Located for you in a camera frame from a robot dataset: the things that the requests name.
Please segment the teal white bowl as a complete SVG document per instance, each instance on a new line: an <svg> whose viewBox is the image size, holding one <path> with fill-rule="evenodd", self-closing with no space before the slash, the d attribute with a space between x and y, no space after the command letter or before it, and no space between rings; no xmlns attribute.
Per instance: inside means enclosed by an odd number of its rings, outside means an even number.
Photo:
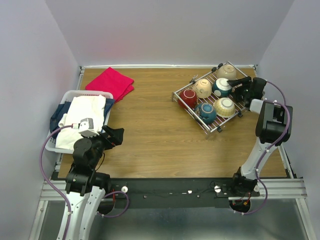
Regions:
<svg viewBox="0 0 320 240"><path fill-rule="evenodd" d="M232 86L228 83L227 78L218 78L213 86L212 92L219 98L225 98L232 92Z"/></svg>

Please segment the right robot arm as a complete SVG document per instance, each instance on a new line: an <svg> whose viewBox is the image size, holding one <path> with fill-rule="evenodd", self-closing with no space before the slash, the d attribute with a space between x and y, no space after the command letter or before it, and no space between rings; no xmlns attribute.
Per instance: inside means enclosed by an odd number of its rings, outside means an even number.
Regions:
<svg viewBox="0 0 320 240"><path fill-rule="evenodd" d="M258 114L255 127L256 141L245 161L233 174L230 191L235 196L252 193L260 178L260 173L270 155L282 143L289 140L292 130L293 107L287 105L283 91L271 81L260 77L244 77L228 80L228 84L236 87L232 96L237 102L243 101L245 107ZM282 95L283 102L263 99L267 84L274 86Z"/></svg>

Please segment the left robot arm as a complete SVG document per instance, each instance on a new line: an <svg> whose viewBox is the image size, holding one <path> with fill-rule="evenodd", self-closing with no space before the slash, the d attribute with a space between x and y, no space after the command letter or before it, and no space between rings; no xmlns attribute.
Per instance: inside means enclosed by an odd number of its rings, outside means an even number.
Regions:
<svg viewBox="0 0 320 240"><path fill-rule="evenodd" d="M106 150L123 143L123 128L102 127L102 132L79 125L82 138L73 146L73 163L65 178L64 213L57 236L59 240L87 240L96 215L106 217L98 211L104 198L114 199L121 190L112 190L110 175L97 172L96 168Z"/></svg>

